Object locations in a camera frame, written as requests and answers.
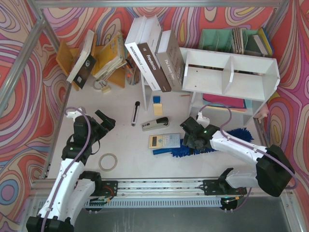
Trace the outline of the yellow grey calculator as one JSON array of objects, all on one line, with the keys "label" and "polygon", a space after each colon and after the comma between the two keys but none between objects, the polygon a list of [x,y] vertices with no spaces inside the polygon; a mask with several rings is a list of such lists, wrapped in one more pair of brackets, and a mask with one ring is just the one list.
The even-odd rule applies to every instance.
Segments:
[{"label": "yellow grey calculator", "polygon": [[149,138],[150,149],[179,148],[180,146],[181,142],[179,133],[151,135]]}]

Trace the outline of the blue microfiber duster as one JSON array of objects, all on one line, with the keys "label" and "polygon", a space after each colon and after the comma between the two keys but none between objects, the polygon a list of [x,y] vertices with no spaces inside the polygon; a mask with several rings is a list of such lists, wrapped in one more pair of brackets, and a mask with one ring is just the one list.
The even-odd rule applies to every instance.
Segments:
[{"label": "blue microfiber duster", "polygon": [[[233,136],[235,136],[239,139],[242,139],[246,142],[249,142],[249,143],[253,141],[253,137],[252,137],[251,133],[249,132],[249,130],[247,128],[238,128],[238,129],[234,129],[234,130],[231,130],[231,131],[227,131],[227,133],[229,133],[229,134],[231,134],[231,135],[233,135]],[[180,140],[180,143],[181,143],[181,146],[179,148],[155,149],[155,150],[153,150],[153,155],[170,153],[170,154],[172,154],[173,157],[182,158],[182,157],[191,156],[191,155],[198,155],[198,154],[216,152],[215,149],[211,149],[211,148],[205,148],[202,151],[189,148],[187,146],[182,145],[183,139]]]}]

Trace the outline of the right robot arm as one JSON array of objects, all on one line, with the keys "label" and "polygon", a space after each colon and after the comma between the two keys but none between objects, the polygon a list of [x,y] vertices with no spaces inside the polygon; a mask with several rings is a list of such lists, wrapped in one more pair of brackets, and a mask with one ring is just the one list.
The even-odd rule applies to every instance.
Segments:
[{"label": "right robot arm", "polygon": [[225,152],[255,168],[254,172],[241,172],[232,168],[225,182],[233,189],[257,188],[273,197],[279,197],[295,176],[295,170],[283,150],[271,145],[265,147],[239,139],[222,128],[209,124],[204,127],[188,117],[180,127],[185,136],[183,145],[196,150],[205,148]]}]

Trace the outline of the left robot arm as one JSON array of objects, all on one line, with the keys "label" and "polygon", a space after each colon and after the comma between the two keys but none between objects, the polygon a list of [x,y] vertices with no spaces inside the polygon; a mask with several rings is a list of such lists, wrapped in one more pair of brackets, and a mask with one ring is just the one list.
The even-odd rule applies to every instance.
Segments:
[{"label": "left robot arm", "polygon": [[29,217],[29,232],[72,232],[75,221],[89,197],[110,201],[117,187],[110,187],[99,172],[87,171],[88,158],[94,155],[92,146],[99,143],[115,127],[115,120],[96,110],[98,123],[81,108],[68,107],[65,116],[73,120],[73,134],[62,150],[57,178],[37,216]]}]

